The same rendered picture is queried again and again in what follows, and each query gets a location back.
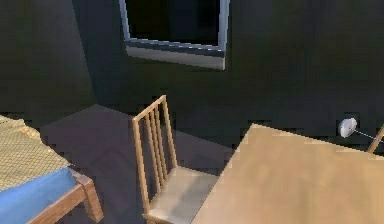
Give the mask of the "wooden slat back chair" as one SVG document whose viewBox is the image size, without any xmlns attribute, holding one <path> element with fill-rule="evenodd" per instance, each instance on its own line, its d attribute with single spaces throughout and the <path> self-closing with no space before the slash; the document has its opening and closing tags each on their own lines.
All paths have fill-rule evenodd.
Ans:
<svg viewBox="0 0 384 224">
<path fill-rule="evenodd" d="M 150 147 L 156 193 L 149 198 L 140 121 Z M 167 96 L 162 95 L 132 118 L 143 218 L 146 224 L 192 224 L 218 180 L 217 175 L 179 166 L 171 130 Z"/>
</svg>

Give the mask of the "light wooden table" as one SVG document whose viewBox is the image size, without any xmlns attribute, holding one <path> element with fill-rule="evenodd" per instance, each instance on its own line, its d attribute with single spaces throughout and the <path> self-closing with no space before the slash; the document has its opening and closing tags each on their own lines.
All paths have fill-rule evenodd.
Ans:
<svg viewBox="0 0 384 224">
<path fill-rule="evenodd" d="M 192 224 L 384 224 L 384 157 L 253 124 Z"/>
</svg>

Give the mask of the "white desk lamp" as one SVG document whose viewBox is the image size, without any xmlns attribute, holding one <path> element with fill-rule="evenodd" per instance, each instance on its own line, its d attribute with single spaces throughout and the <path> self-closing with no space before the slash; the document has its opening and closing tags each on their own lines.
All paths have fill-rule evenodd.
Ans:
<svg viewBox="0 0 384 224">
<path fill-rule="evenodd" d="M 338 132 L 341 137 L 348 138 L 353 133 L 358 133 L 368 138 L 377 140 L 377 137 L 370 136 L 357 130 L 357 120 L 355 118 L 347 118 L 340 122 L 338 126 Z"/>
</svg>

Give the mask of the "thin wooden chair post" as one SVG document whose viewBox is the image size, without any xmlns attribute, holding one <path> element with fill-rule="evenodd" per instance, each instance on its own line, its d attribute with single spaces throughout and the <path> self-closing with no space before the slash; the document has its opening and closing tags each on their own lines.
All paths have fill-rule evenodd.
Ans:
<svg viewBox="0 0 384 224">
<path fill-rule="evenodd" d="M 381 142 L 382 138 L 384 137 L 384 124 L 380 128 L 379 132 L 377 133 L 376 137 L 374 138 L 373 142 L 369 146 L 367 152 L 373 153 L 376 148 L 378 147 L 379 143 Z"/>
</svg>

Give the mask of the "tan woven bed blanket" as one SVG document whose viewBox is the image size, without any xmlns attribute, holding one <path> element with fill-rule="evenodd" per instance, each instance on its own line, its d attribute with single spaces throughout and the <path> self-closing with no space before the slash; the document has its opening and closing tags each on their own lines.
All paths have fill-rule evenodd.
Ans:
<svg viewBox="0 0 384 224">
<path fill-rule="evenodd" d="M 0 115 L 0 191 L 68 167 L 64 157 L 41 140 L 23 119 Z"/>
</svg>

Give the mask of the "grey framed window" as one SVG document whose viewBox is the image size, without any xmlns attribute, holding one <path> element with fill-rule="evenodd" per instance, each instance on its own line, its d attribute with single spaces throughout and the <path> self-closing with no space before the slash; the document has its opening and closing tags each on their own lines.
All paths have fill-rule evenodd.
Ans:
<svg viewBox="0 0 384 224">
<path fill-rule="evenodd" d="M 131 57 L 223 70 L 230 0 L 119 0 Z"/>
</svg>

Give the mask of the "wooden bed with blue mattress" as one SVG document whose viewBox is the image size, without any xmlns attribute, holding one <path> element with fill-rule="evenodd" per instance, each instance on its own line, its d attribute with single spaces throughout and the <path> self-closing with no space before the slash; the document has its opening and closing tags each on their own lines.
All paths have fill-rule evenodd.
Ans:
<svg viewBox="0 0 384 224">
<path fill-rule="evenodd" d="M 0 191 L 0 224 L 55 224 L 80 203 L 95 223 L 104 218 L 93 180 L 63 168 Z"/>
</svg>

